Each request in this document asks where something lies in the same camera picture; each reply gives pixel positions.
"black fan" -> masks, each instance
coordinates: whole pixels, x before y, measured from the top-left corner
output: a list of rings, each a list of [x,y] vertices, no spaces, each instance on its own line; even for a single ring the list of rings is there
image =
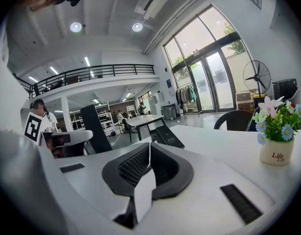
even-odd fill
[[[257,60],[252,60],[245,65],[243,79],[246,87],[251,92],[259,94],[259,97],[261,93],[263,94],[268,90],[271,83],[268,68],[262,62]]]

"flower pot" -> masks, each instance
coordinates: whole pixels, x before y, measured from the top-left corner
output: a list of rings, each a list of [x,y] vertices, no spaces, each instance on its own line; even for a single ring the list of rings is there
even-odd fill
[[[260,159],[268,165],[283,166],[290,163],[294,139],[289,142],[276,142],[267,139],[260,148]]]

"ceiling light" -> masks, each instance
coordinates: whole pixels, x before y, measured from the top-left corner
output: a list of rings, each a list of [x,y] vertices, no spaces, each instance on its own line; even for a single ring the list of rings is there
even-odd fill
[[[70,30],[72,32],[79,32],[80,30],[82,30],[82,25],[78,22],[72,23],[70,25]]]
[[[29,76],[28,78],[32,79],[35,83],[38,83],[38,81],[35,78],[32,78],[31,76]]]
[[[138,32],[141,31],[143,29],[143,25],[141,23],[135,23],[132,26],[133,31]]]
[[[88,58],[87,58],[87,57],[84,57],[84,59],[85,59],[85,62],[86,62],[86,64],[87,64],[87,66],[91,66],[91,65],[90,65],[90,62],[88,61]]]
[[[59,74],[53,67],[50,67],[50,69],[51,69],[56,75]]]

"fluorescent light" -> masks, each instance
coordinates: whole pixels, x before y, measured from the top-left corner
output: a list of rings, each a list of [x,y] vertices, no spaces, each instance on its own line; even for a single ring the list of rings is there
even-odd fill
[[[87,58],[87,57],[84,57],[84,59],[85,59],[85,62],[86,62],[86,64],[87,64],[87,66],[91,66],[91,65],[90,65],[90,62],[88,61],[88,58]]]
[[[38,83],[38,81],[35,78],[32,78],[31,76],[29,76],[28,78],[32,79],[35,83]]]
[[[51,69],[56,75],[59,74],[53,67],[50,67],[50,69]]]

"railing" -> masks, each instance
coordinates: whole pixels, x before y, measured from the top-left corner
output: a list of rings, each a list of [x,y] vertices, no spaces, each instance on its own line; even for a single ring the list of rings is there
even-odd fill
[[[60,73],[58,75],[46,78],[34,85],[18,79],[21,81],[23,87],[29,92],[30,99],[46,93],[50,90],[60,88],[65,85],[74,84],[82,81],[113,77],[124,75],[142,75],[155,74],[154,65],[140,65],[140,64],[124,64],[124,65],[98,65],[85,68],[79,68]]]

